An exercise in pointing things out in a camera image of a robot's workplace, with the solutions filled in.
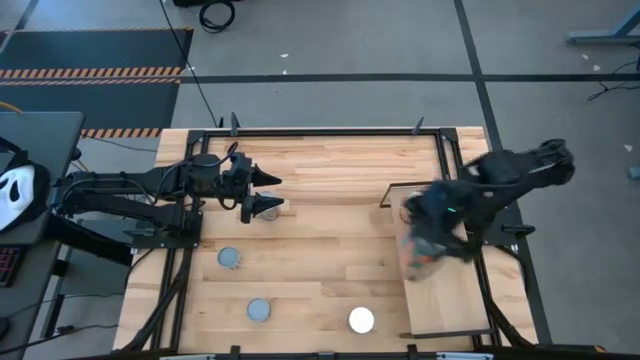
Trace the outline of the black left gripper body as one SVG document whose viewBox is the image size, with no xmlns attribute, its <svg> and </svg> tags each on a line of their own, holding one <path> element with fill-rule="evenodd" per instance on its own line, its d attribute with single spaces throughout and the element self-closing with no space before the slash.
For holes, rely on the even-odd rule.
<svg viewBox="0 0 640 360">
<path fill-rule="evenodd" d="M 240 206 L 240 220 L 249 224 L 252 218 L 252 159 L 242 152 L 230 155 L 231 167 L 221 173 L 221 206 L 233 210 Z"/>
</svg>

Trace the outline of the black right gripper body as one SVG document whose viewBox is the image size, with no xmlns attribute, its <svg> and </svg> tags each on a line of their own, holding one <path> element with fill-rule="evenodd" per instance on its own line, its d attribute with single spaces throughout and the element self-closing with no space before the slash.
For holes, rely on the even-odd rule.
<svg viewBox="0 0 640 360">
<path fill-rule="evenodd" d="M 411 201 L 409 233 L 437 244 L 468 242 L 454 230 L 470 210 L 476 185 L 470 180 L 435 181 L 420 193 Z"/>
</svg>

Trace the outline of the brown label tin can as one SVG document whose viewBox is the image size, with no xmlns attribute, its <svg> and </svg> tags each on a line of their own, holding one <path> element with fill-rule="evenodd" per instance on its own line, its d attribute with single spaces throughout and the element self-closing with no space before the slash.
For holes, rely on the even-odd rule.
<svg viewBox="0 0 640 360">
<path fill-rule="evenodd" d="M 276 194 L 269 191 L 261 192 L 260 195 L 263 197 L 276 198 Z M 280 206 L 277 205 L 268 210 L 265 210 L 264 212 L 261 212 L 258 215 L 258 217 L 265 221 L 274 221 L 279 217 L 279 215 L 280 215 Z"/>
</svg>

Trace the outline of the blue pink label tin can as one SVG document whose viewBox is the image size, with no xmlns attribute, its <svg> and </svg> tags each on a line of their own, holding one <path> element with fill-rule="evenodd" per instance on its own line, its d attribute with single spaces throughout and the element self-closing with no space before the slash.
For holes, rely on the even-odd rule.
<svg viewBox="0 0 640 360">
<path fill-rule="evenodd" d="M 420 282 L 442 266 L 444 247 L 407 233 L 400 241 L 400 265 L 406 280 Z"/>
</svg>

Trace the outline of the orange white patterned tin can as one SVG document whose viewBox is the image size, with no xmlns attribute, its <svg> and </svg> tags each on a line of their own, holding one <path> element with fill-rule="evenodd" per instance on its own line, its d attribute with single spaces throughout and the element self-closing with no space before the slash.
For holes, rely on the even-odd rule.
<svg viewBox="0 0 640 360">
<path fill-rule="evenodd" d="M 234 247 L 223 247 L 217 254 L 217 262 L 226 269 L 238 270 L 242 263 L 241 253 Z"/>
</svg>

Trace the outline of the wooden shelf with black legs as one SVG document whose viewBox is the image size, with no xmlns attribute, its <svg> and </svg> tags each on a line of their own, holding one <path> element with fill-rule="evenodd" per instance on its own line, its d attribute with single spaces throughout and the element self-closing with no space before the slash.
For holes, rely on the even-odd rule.
<svg viewBox="0 0 640 360">
<path fill-rule="evenodd" d="M 392 183 L 381 205 L 391 209 L 400 274 L 410 329 L 404 339 L 474 336 L 491 332 L 472 262 L 444 257 L 418 270 L 409 267 L 407 211 L 402 202 L 427 186 L 425 182 Z"/>
</svg>

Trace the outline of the grey lid tin can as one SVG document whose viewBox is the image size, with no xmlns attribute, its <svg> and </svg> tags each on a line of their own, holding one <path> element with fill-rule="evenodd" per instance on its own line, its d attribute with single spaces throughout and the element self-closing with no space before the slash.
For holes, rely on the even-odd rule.
<svg viewBox="0 0 640 360">
<path fill-rule="evenodd" d="M 254 298 L 247 305 L 247 317 L 254 322 L 265 322 L 271 313 L 271 306 L 264 298 Z"/>
</svg>

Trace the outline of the white lid tin can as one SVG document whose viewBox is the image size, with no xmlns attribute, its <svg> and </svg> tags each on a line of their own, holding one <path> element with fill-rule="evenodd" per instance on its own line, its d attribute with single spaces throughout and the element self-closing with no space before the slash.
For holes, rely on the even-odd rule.
<svg viewBox="0 0 640 360">
<path fill-rule="evenodd" d="M 367 334 L 374 328 L 374 314 L 366 307 L 360 306 L 353 308 L 348 316 L 348 325 L 349 328 L 357 334 Z"/>
</svg>

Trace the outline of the black hazard striped floor mat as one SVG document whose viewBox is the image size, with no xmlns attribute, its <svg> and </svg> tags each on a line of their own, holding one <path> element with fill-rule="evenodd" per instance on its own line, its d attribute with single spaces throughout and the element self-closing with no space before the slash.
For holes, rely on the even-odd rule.
<svg viewBox="0 0 640 360">
<path fill-rule="evenodd" d="M 171 126 L 179 82 L 169 79 L 0 82 L 0 102 L 30 112 L 81 112 L 82 135 L 154 138 Z"/>
<path fill-rule="evenodd" d="M 177 76 L 191 28 L 18 31 L 0 53 L 0 78 Z"/>
</svg>

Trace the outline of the dark grey desk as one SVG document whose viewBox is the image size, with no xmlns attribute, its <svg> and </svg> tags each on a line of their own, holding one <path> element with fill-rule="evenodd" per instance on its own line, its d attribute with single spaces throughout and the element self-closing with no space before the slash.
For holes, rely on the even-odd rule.
<svg viewBox="0 0 640 360">
<path fill-rule="evenodd" d="M 80 113 L 0 112 L 0 137 L 28 152 L 56 180 L 66 175 L 76 149 L 84 116 Z M 0 286 L 0 317 L 9 319 L 9 330 L 0 339 L 0 360 L 21 360 L 29 342 L 60 243 L 44 236 L 50 212 L 0 234 L 0 248 L 24 245 L 17 275 L 9 287 Z"/>
</svg>

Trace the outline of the white black ghost mask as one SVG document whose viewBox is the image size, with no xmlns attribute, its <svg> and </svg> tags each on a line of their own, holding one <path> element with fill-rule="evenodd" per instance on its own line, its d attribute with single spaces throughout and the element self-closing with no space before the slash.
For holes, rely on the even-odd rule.
<svg viewBox="0 0 640 360">
<path fill-rule="evenodd" d="M 31 161 L 28 152 L 0 137 L 0 147 L 13 154 L 0 174 L 0 233 L 38 218 L 48 209 L 50 172 Z"/>
</svg>

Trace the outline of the grey metal table leg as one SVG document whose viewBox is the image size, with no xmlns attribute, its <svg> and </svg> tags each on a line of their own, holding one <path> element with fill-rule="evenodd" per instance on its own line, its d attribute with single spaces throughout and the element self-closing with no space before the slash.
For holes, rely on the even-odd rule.
<svg viewBox="0 0 640 360">
<path fill-rule="evenodd" d="M 640 6 L 626 15 L 618 25 L 603 30 L 570 32 L 567 43 L 584 44 L 634 44 L 640 42 Z"/>
</svg>

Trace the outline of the backlit keyboard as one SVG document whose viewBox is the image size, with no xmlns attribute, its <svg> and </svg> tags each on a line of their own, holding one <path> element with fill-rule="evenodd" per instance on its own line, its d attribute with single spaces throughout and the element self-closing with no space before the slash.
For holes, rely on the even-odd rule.
<svg viewBox="0 0 640 360">
<path fill-rule="evenodd" d="M 0 246 L 0 288 L 8 288 L 12 285 L 25 253 L 24 246 Z"/>
</svg>

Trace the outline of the black aluminium table frame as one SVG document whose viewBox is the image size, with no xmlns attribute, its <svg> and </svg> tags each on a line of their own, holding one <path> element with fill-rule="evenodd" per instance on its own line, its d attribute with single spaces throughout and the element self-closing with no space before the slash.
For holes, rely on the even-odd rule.
<svg viewBox="0 0 640 360">
<path fill-rule="evenodd" d="M 274 221 L 242 224 L 237 211 L 204 208 L 202 240 L 194 251 L 186 290 L 170 305 L 160 342 L 181 354 L 242 360 L 426 357 L 465 351 L 494 339 L 484 335 L 404 339 L 410 329 L 398 266 L 391 209 L 381 201 L 392 183 L 453 175 L 458 165 L 488 150 L 479 127 L 245 129 L 237 138 L 265 171 L 279 176 L 284 199 Z M 217 262 L 223 247 L 242 257 L 238 270 Z M 515 258 L 486 247 L 474 264 L 520 334 L 543 339 Z M 265 322 L 247 317 L 264 298 Z M 348 325 L 353 308 L 375 317 L 367 334 Z"/>
</svg>

